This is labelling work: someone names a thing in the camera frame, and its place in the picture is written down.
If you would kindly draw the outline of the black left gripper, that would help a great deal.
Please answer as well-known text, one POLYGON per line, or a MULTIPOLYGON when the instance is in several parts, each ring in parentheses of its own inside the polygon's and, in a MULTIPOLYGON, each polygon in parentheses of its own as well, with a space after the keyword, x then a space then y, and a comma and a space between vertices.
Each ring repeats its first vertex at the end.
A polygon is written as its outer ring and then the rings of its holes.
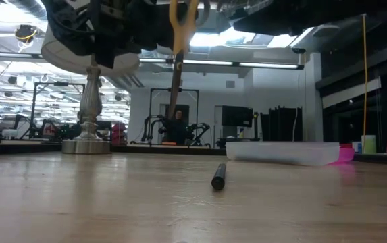
MULTIPOLYGON (((91 55, 95 63, 112 68, 115 57, 125 54, 128 42, 125 10, 127 0, 41 0, 51 31, 63 46, 77 56, 91 55)), ((173 49, 174 30, 170 6, 151 0, 139 0, 139 27, 135 39, 142 49, 158 46, 173 49)))

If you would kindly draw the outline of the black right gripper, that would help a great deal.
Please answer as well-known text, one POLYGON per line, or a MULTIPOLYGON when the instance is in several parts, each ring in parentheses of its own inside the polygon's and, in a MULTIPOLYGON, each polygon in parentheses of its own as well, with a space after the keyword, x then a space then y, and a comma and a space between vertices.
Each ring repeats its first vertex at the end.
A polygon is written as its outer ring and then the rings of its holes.
POLYGON ((241 32, 277 36, 278 26, 267 16, 279 0, 218 0, 218 12, 233 29, 241 32))

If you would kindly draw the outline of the yellow grey scissors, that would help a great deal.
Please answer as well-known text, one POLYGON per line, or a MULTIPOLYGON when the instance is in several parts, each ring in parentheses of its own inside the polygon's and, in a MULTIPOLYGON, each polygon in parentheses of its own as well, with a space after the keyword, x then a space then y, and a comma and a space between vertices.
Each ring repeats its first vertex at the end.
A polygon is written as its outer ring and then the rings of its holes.
POLYGON ((187 12, 183 23, 178 21, 178 0, 170 0, 169 19, 174 32, 174 71, 172 74, 172 87, 170 90, 170 104, 167 118, 171 119, 174 116, 178 92, 181 83, 181 75, 183 68, 184 55, 188 51, 189 41, 196 31, 197 26, 203 25, 208 17, 211 9, 210 0, 188 0, 187 12), (203 16, 196 22, 196 13, 199 3, 203 3, 203 16))

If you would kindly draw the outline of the black pen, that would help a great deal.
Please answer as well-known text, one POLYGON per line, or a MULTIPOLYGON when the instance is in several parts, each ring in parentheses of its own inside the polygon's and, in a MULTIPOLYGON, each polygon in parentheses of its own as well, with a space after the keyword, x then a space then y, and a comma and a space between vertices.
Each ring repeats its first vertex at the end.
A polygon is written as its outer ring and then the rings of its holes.
POLYGON ((221 163, 218 165, 215 174, 211 180, 211 186, 214 190, 220 191, 224 189, 226 185, 226 164, 221 163))

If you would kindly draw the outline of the clear box with pink lid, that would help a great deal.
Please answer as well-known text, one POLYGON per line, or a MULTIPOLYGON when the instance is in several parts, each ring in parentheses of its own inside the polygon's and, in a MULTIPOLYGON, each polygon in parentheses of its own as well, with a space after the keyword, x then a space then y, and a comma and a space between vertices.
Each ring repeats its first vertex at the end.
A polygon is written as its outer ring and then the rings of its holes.
POLYGON ((228 142, 226 156, 233 161, 258 161, 318 167, 349 163, 352 148, 337 142, 228 142))

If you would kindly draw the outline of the long ceiling light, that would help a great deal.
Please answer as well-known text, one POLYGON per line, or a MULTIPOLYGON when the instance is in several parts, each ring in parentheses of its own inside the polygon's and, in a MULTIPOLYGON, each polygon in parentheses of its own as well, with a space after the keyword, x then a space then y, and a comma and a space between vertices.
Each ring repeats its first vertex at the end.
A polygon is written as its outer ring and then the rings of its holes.
MULTIPOLYGON (((157 58, 140 58, 141 63, 152 64, 175 64, 174 59, 157 59, 157 58)), ((215 65, 225 67, 238 68, 265 68, 265 69, 281 69, 281 70, 302 70, 303 65, 299 64, 283 64, 283 63, 254 63, 254 62, 234 62, 234 61, 212 61, 212 60, 193 60, 184 59, 183 64, 187 65, 215 65)))

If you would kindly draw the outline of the white shade silver table lamp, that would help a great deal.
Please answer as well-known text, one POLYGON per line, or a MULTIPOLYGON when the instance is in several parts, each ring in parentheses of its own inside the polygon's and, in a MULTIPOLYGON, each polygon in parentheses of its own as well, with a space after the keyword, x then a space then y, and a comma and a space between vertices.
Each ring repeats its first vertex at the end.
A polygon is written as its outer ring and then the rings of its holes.
POLYGON ((97 63, 94 53, 76 55, 55 37, 55 31, 48 27, 41 48, 41 55, 50 64, 69 72, 83 74, 87 83, 80 100, 81 133, 62 142, 62 152, 65 154, 108 154, 111 143, 97 136, 97 116, 102 112, 102 101, 99 94, 100 77, 125 74, 139 67, 140 61, 136 54, 123 54, 115 58, 113 68, 97 63))

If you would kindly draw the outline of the person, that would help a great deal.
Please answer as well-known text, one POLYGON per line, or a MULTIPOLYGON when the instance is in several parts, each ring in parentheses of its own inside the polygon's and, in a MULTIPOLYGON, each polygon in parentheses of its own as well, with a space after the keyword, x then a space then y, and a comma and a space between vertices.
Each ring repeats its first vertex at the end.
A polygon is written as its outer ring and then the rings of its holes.
POLYGON ((176 145, 184 145, 186 140, 186 123, 182 119, 181 110, 175 112, 174 119, 171 119, 167 126, 167 141, 176 145))

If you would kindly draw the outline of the black folding panels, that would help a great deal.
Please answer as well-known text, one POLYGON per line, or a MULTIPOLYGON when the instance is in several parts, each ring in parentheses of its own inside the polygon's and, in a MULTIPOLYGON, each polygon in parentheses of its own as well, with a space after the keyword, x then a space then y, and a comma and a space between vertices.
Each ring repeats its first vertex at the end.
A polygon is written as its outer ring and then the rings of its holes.
POLYGON ((260 113, 262 141, 302 142, 303 110, 275 107, 260 113))

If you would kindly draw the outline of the pale green container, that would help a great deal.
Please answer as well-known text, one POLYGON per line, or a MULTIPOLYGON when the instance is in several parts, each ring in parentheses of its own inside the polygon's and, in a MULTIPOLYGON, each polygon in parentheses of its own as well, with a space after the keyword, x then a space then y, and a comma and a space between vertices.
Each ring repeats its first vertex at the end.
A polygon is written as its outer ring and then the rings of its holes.
POLYGON ((361 137, 361 152, 363 154, 377 153, 376 135, 365 135, 361 137))

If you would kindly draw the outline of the black wall television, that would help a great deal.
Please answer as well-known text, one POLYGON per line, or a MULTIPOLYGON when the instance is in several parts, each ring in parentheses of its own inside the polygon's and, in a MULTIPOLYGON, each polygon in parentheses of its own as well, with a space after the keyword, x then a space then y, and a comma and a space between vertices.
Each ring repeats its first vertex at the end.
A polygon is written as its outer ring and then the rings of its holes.
POLYGON ((222 125, 251 127, 253 123, 253 109, 248 107, 222 107, 222 125))

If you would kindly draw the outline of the black aluminium table frame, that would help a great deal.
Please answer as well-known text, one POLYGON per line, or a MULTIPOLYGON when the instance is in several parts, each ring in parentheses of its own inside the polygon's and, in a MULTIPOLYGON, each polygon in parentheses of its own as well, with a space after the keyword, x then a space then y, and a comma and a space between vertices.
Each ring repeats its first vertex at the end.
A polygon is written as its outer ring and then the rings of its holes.
MULTIPOLYGON (((0 155, 19 153, 43 153, 60 152, 61 143, 34 143, 34 144, 0 144, 0 155)), ((203 148, 156 148, 146 146, 115 146, 111 148, 115 153, 155 153, 174 155, 226 155, 222 149, 203 148)), ((354 160, 357 162, 375 163, 387 165, 387 155, 361 155, 356 154, 354 160)))

